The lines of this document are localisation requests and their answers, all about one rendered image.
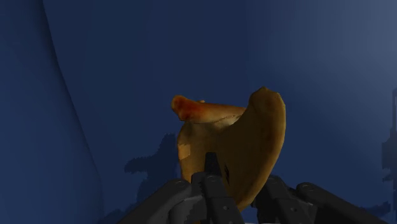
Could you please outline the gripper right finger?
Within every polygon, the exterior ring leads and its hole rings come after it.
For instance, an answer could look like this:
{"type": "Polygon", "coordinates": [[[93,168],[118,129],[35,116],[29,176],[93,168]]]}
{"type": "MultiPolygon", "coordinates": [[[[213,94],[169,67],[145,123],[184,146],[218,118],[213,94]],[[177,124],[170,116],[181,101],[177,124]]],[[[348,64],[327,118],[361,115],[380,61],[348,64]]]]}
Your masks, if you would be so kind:
{"type": "Polygon", "coordinates": [[[291,188],[275,175],[251,206],[259,224],[388,224],[320,186],[303,182],[291,188]]]}

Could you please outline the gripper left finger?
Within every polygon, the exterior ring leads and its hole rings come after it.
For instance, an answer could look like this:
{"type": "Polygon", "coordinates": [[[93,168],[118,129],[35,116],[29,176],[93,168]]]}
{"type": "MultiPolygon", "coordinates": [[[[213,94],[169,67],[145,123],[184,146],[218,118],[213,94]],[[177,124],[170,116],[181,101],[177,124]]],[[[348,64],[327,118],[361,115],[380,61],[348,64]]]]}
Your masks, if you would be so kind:
{"type": "Polygon", "coordinates": [[[228,196],[215,152],[205,154],[203,172],[192,181],[173,179],[150,195],[119,224],[245,224],[228,196]]]}

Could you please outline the golden brown curved pastry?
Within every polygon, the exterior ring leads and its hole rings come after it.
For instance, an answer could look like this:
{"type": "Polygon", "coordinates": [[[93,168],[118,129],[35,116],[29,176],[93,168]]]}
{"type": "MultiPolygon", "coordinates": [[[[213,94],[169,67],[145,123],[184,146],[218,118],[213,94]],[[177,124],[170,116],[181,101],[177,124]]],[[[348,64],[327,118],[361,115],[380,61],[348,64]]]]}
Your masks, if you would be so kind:
{"type": "Polygon", "coordinates": [[[177,138],[181,176],[204,170],[215,152],[225,188],[244,210],[260,192],[281,152],[286,106],[277,92],[261,87],[246,107],[194,101],[176,95],[171,108],[184,123],[177,138]]]}

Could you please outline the blue sofa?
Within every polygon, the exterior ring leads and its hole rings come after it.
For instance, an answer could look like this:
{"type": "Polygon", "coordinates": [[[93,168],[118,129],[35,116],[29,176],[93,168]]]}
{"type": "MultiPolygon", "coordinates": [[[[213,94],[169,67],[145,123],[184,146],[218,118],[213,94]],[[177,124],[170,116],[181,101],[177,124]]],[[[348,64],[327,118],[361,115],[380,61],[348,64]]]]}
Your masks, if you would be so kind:
{"type": "Polygon", "coordinates": [[[397,224],[397,0],[0,0],[0,224],[116,224],[180,175],[174,95],[262,86],[286,104],[274,173],[397,224]]]}

